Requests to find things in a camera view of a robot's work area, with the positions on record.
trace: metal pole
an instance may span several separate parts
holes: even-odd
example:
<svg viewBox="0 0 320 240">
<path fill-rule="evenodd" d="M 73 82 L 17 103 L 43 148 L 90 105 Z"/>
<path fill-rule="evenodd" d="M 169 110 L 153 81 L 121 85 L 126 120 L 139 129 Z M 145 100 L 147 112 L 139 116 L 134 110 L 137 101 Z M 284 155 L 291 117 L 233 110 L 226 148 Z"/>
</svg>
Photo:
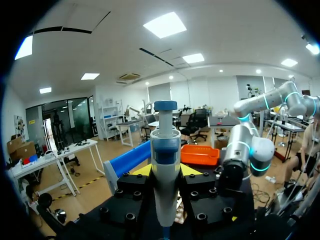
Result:
<svg viewBox="0 0 320 240">
<path fill-rule="evenodd" d="M 264 131 L 264 118 L 265 118 L 265 111 L 260 111 L 259 135 L 261 138 Z"/>
</svg>

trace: ceiling light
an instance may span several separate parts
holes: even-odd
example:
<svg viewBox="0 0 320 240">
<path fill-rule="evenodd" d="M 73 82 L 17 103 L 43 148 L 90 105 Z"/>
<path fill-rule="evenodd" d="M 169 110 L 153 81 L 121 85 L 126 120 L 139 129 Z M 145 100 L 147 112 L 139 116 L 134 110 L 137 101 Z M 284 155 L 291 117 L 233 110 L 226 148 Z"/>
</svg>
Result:
<svg viewBox="0 0 320 240">
<path fill-rule="evenodd" d="M 204 56 L 202 56 L 201 53 L 196 53 L 188 56 L 183 56 L 182 57 L 188 64 L 193 64 L 193 63 L 198 63 L 198 62 L 203 62 Z"/>
<path fill-rule="evenodd" d="M 15 55 L 14 60 L 32 55 L 32 41 L 33 41 L 33 36 L 27 36 L 23 40 L 23 43 L 21 44 L 17 54 Z"/>
<path fill-rule="evenodd" d="M 174 11 L 157 17 L 143 26 L 160 39 L 187 30 Z"/>
<path fill-rule="evenodd" d="M 98 77 L 100 73 L 85 73 L 81 80 L 94 80 L 96 77 Z"/>
<path fill-rule="evenodd" d="M 294 65 L 296 65 L 298 62 L 295 60 L 292 60 L 290 58 L 287 58 L 286 60 L 284 60 L 281 64 L 285 65 L 287 67 L 293 67 Z"/>
<path fill-rule="evenodd" d="M 318 55 L 320 53 L 319 46 L 317 44 L 311 45 L 308 43 L 306 46 L 306 49 L 308 49 L 313 55 Z"/>
<path fill-rule="evenodd" d="M 51 93 L 51 87 L 41 88 L 39 91 L 41 94 Z"/>
</svg>

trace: white cylinder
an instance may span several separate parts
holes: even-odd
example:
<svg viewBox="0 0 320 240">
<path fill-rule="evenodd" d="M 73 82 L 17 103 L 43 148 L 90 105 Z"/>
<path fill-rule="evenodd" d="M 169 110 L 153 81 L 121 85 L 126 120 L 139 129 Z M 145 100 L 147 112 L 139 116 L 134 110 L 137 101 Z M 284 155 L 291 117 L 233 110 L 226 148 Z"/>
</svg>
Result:
<svg viewBox="0 0 320 240">
<path fill-rule="evenodd" d="M 166 138 L 173 135 L 172 132 L 172 110 L 159 111 L 159 134 Z"/>
</svg>

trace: yellow panel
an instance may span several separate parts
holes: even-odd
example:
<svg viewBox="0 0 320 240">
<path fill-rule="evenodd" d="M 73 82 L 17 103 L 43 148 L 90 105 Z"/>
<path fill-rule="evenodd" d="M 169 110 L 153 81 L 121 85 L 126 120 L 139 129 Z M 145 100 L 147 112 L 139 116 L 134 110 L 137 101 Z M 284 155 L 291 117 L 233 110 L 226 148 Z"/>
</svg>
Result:
<svg viewBox="0 0 320 240">
<path fill-rule="evenodd" d="M 182 163 L 180 163 L 180 168 L 182 170 L 183 176 L 189 176 L 190 174 L 194 174 L 194 175 L 202 175 L 203 174 L 203 173 L 201 173 L 197 170 L 194 170 L 193 168 L 191 168 L 187 165 L 184 165 Z"/>
<path fill-rule="evenodd" d="M 191 168 L 187 165 L 184 165 L 182 163 L 180 163 L 180 168 L 182 170 L 183 176 L 188 176 L 190 174 L 194 174 L 194 175 L 201 175 L 202 174 L 201 172 L 194 170 L 193 168 Z M 134 171 L 133 173 L 130 173 L 130 174 L 132 174 L 132 175 L 142 174 L 144 176 L 149 176 L 150 170 L 151 170 L 151 164 L 148 164 L 147 166 L 144 166 L 143 168 L 140 168 L 139 170 Z"/>
<path fill-rule="evenodd" d="M 133 173 L 130 173 L 131 175 L 138 175 L 141 174 L 143 176 L 149 176 L 151 170 L 151 164 L 148 164 L 147 166 L 144 166 L 140 168 L 137 171 L 134 171 Z"/>
</svg>

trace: orange basket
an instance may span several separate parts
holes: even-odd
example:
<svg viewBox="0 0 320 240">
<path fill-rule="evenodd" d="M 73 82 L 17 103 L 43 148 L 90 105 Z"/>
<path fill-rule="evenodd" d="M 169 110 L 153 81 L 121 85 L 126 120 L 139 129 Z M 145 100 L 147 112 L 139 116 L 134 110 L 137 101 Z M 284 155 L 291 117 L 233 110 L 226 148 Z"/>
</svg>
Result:
<svg viewBox="0 0 320 240">
<path fill-rule="evenodd" d="M 219 156 L 220 150 L 210 146 L 184 145 L 181 148 L 181 162 L 184 164 L 216 166 Z"/>
</svg>

